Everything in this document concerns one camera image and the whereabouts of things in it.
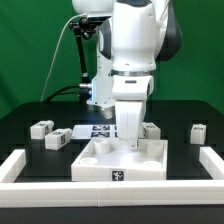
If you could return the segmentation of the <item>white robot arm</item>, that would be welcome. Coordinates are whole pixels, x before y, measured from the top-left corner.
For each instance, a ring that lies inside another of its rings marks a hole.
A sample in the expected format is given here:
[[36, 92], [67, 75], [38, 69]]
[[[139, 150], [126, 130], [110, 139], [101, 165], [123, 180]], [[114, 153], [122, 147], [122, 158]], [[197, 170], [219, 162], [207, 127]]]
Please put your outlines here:
[[97, 35], [97, 74], [88, 103], [116, 118], [118, 138], [138, 146], [158, 60], [181, 46], [173, 0], [72, 0], [81, 34]]

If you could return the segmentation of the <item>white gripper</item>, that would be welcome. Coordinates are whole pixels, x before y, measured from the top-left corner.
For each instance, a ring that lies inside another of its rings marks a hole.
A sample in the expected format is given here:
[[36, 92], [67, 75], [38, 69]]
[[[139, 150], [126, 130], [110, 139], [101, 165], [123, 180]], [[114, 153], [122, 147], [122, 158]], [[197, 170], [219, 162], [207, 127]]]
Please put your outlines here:
[[137, 139], [145, 109], [144, 101], [117, 101], [115, 103], [117, 135], [121, 140], [128, 141], [132, 150], [138, 147]]

